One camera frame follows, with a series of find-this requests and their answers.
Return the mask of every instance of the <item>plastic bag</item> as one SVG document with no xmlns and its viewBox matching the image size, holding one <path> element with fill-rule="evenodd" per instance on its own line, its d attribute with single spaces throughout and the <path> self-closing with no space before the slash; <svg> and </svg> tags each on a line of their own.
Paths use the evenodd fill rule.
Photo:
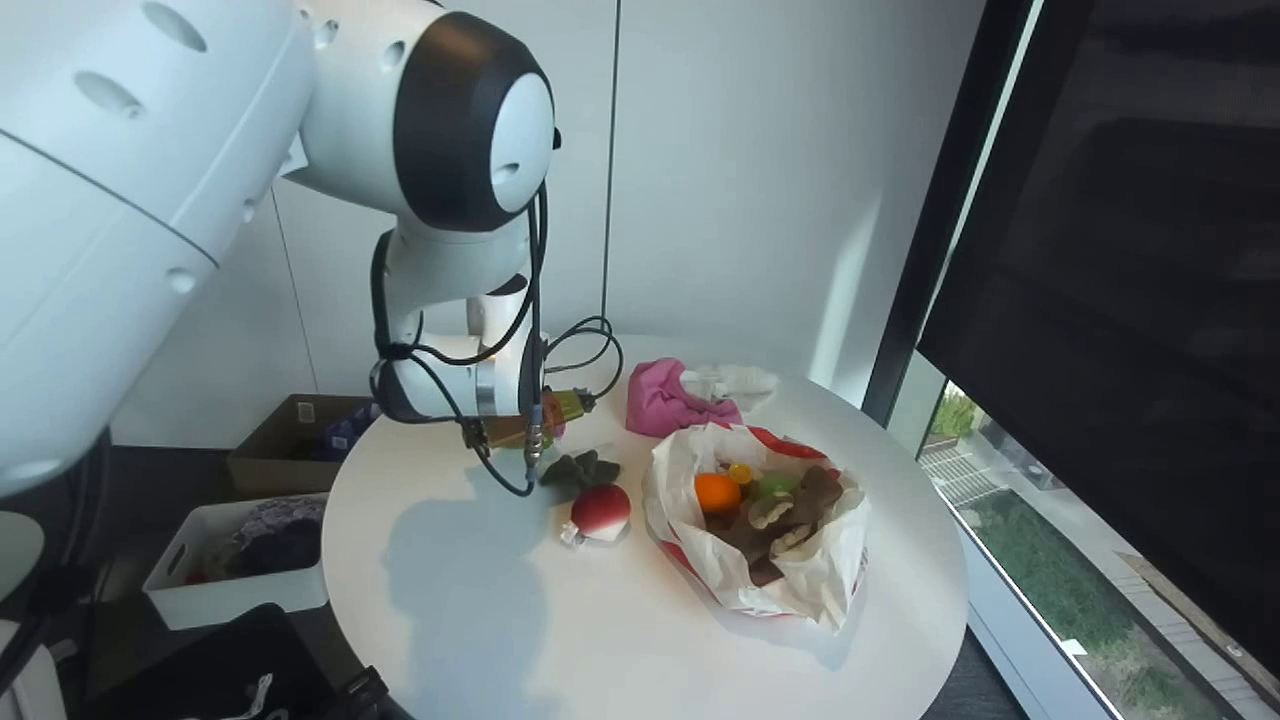
<svg viewBox="0 0 1280 720">
<path fill-rule="evenodd" d="M 766 467 L 773 459 L 799 465 L 792 458 L 769 453 L 744 424 L 700 424 L 671 431 L 654 450 L 654 465 L 643 478 L 643 523 L 655 542 L 680 550 L 687 568 L 725 609 L 744 618 L 804 618 L 824 630 L 843 630 L 855 597 L 855 575 L 863 568 L 873 516 L 873 501 L 851 478 L 839 474 L 843 498 L 829 508 L 821 528 L 804 546 L 773 557 L 782 579 L 766 590 L 756 590 L 744 554 L 704 523 L 704 512 L 695 503 L 695 474 L 721 465 Z"/>
<path fill-rule="evenodd" d="M 738 405 L 740 413 L 762 407 L 778 394 L 778 375 L 749 364 L 695 364 L 680 374 L 680 388 L 687 397 L 714 400 L 714 405 Z"/>
<path fill-rule="evenodd" d="M 631 370 L 630 379 L 630 431 L 638 437 L 668 437 L 687 424 L 738 424 L 740 413 L 730 400 L 687 397 L 680 384 L 684 364 L 676 358 L 659 358 Z"/>
</svg>

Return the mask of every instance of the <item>wire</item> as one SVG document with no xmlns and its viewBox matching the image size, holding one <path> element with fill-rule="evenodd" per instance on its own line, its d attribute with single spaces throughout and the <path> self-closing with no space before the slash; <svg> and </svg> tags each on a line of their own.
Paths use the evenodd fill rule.
<svg viewBox="0 0 1280 720">
<path fill-rule="evenodd" d="M 532 259 L 529 274 L 532 277 L 529 277 L 526 299 L 522 299 L 514 323 L 506 330 L 506 337 L 497 346 L 479 350 L 478 358 L 443 358 L 439 350 L 421 346 L 425 323 L 415 323 L 415 342 L 414 342 L 415 354 L 425 354 L 425 358 L 432 358 L 439 364 L 464 370 L 464 364 L 486 364 L 486 361 L 491 361 L 497 354 L 506 354 L 514 346 L 514 337 L 522 333 L 526 318 L 532 314 L 532 299 L 539 295 L 535 287 L 539 287 L 544 255 L 548 255 L 548 222 L 544 222 L 548 218 L 548 199 L 544 196 L 548 196 L 548 184 L 535 191 L 535 205 L 529 205 L 529 212 L 526 212 L 529 218 L 529 259 Z"/>
<path fill-rule="evenodd" d="M 554 358 L 560 346 L 570 346 L 574 337 L 601 337 L 601 350 L 597 350 L 589 361 L 548 364 L 544 374 L 557 375 L 557 374 L 593 370 L 606 354 L 616 354 L 616 364 L 611 364 L 608 384 L 606 384 L 601 394 L 589 394 L 593 400 L 606 400 L 606 397 L 616 388 L 616 379 L 625 375 L 630 354 L 625 354 L 625 346 L 616 342 L 608 318 L 583 318 L 583 321 L 578 321 L 570 333 L 560 333 L 560 337 L 548 346 L 548 358 Z"/>
<path fill-rule="evenodd" d="M 425 346 L 425 318 L 415 323 L 414 346 L 389 346 L 380 342 L 380 358 L 386 364 L 392 361 L 414 361 L 443 397 L 451 421 L 464 427 L 468 443 L 478 450 L 478 459 L 486 465 L 486 474 L 514 498 L 532 498 L 535 488 L 535 465 L 544 453 L 544 375 L 554 374 L 574 374 L 574 370 L 589 370 L 597 364 L 606 354 L 616 354 L 616 370 L 608 375 L 608 384 L 601 394 L 589 394 L 593 400 L 608 397 L 625 374 L 625 346 L 616 342 L 608 318 L 583 318 L 578 321 L 570 333 L 560 333 L 557 342 L 539 346 L 539 287 L 544 287 L 544 259 L 548 259 L 548 184 L 539 184 L 539 191 L 529 205 L 529 259 L 532 259 L 532 277 L 522 299 L 515 321 L 506 330 L 506 337 L 490 350 L 479 350 L 478 358 L 443 358 L 436 350 Z M 526 350 L 526 370 L 522 370 L 522 418 L 526 418 L 526 486 L 514 486 L 497 465 L 491 465 L 491 450 L 486 437 L 486 424 L 478 418 L 464 418 L 458 397 L 448 394 L 448 384 L 439 379 L 439 374 L 427 361 L 439 364 L 486 364 L 491 361 L 499 350 L 510 350 L 510 342 L 526 330 L 529 321 L 529 350 Z M 589 361 L 570 361 L 570 364 L 544 364 L 560 346 L 570 346 L 574 337 L 601 337 L 601 350 Z"/>
<path fill-rule="evenodd" d="M 110 443 L 114 443 L 114 431 L 101 431 L 94 453 L 73 474 L 65 474 L 65 482 L 73 486 L 68 536 L 51 561 L 51 572 L 32 575 L 32 600 L 24 600 L 24 620 L 17 624 L 13 639 L 0 647 L 0 702 L 8 695 L 17 678 L 32 665 L 43 636 L 57 630 L 57 618 L 68 613 L 81 597 L 81 563 L 85 563 L 81 554 L 101 516 L 101 486 L 110 478 L 101 467 L 101 458 L 110 453 Z"/>
</svg>

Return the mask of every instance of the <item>black cable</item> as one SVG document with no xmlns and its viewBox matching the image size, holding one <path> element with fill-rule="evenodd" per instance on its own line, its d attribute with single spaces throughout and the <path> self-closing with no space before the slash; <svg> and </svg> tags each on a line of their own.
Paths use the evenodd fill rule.
<svg viewBox="0 0 1280 720">
<path fill-rule="evenodd" d="M 606 346 L 601 346 L 589 361 L 548 364 L 548 374 L 578 374 L 578 370 L 597 364 L 606 354 L 616 354 L 616 364 L 611 364 L 608 384 L 606 384 L 601 394 L 593 394 L 593 400 L 606 400 L 606 397 L 616 388 L 616 379 L 625 375 L 630 354 L 625 354 L 625 346 L 616 342 L 608 318 L 583 318 L 583 321 L 578 321 L 570 333 L 560 333 L 560 337 L 548 346 L 548 358 L 554 358 L 560 346 L 570 346 L 574 337 L 601 337 Z"/>
<path fill-rule="evenodd" d="M 526 318 L 532 314 L 535 283 L 539 283 L 539 277 L 544 277 L 544 255 L 548 255 L 548 247 L 544 247 L 544 210 L 532 212 L 535 205 L 529 205 L 529 212 L 526 212 L 526 218 L 529 218 L 529 259 L 532 259 L 529 274 L 532 274 L 532 277 L 529 277 L 526 299 L 522 299 L 514 323 L 506 330 L 506 337 L 499 337 L 497 346 L 479 350 L 478 358 L 443 358 L 439 350 L 421 346 L 421 337 L 415 337 L 415 342 L 414 342 L 415 354 L 425 354 L 425 358 L 432 358 L 432 361 L 439 361 L 439 364 L 464 370 L 464 364 L 486 364 L 486 361 L 491 361 L 497 354 L 506 354 L 506 350 L 514 346 L 514 337 L 522 333 Z"/>
<path fill-rule="evenodd" d="M 0 695 L 17 683 L 17 678 L 41 654 L 51 620 L 73 605 L 77 605 L 77 575 L 68 568 L 57 568 L 35 585 L 20 630 L 13 632 L 13 639 L 0 654 Z"/>
<path fill-rule="evenodd" d="M 68 478 L 73 482 L 73 516 L 68 516 L 68 536 L 59 550 L 59 568 L 81 568 L 85 563 L 85 546 L 94 536 L 94 523 L 101 516 L 101 486 L 105 486 L 105 467 L 96 465 L 101 453 L 114 450 L 114 431 L 101 431 L 101 441 L 94 443 L 94 453 L 81 459 L 81 467 Z"/>
<path fill-rule="evenodd" d="M 486 441 L 486 427 L 479 421 L 464 418 L 464 407 L 451 400 L 448 384 L 436 375 L 436 370 L 421 358 L 409 358 L 421 374 L 427 374 L 427 379 L 436 384 L 436 394 L 443 397 L 448 413 L 458 418 L 458 424 L 472 437 L 472 450 L 479 458 L 479 465 L 490 467 L 490 478 L 514 491 L 514 498 L 532 498 L 532 474 L 526 467 L 526 486 L 514 486 L 499 467 L 491 467 L 490 459 L 490 441 Z"/>
<path fill-rule="evenodd" d="M 548 247 L 548 227 L 554 227 L 548 184 L 535 189 L 532 218 L 535 218 L 532 222 L 532 239 L 544 251 Z M 526 358 L 522 358 L 522 418 L 526 418 L 526 486 L 532 491 L 532 486 L 535 486 L 532 478 L 535 478 L 535 465 L 544 458 L 544 350 L 539 350 L 539 337 L 544 337 L 544 282 L 539 282 L 539 269 L 535 269 L 526 299 L 529 299 L 532 314 L 529 314 L 529 346 L 526 346 Z"/>
</svg>

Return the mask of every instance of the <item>glass pane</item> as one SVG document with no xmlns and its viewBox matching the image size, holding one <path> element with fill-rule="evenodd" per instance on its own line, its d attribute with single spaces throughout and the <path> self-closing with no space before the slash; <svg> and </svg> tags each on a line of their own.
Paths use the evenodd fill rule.
<svg viewBox="0 0 1280 720">
<path fill-rule="evenodd" d="M 933 418 L 919 465 L 1030 597 L 1066 658 L 1125 716 L 1235 716 L 1102 572 L 1141 579 L 1132 563 L 1144 561 L 952 384 Z"/>
</svg>

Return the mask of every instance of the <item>orange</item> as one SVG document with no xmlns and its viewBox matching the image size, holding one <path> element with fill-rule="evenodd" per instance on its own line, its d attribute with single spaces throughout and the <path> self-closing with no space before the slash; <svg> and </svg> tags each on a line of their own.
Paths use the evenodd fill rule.
<svg viewBox="0 0 1280 720">
<path fill-rule="evenodd" d="M 695 474 L 695 503 L 704 516 L 738 512 L 744 488 L 730 474 Z"/>
</svg>

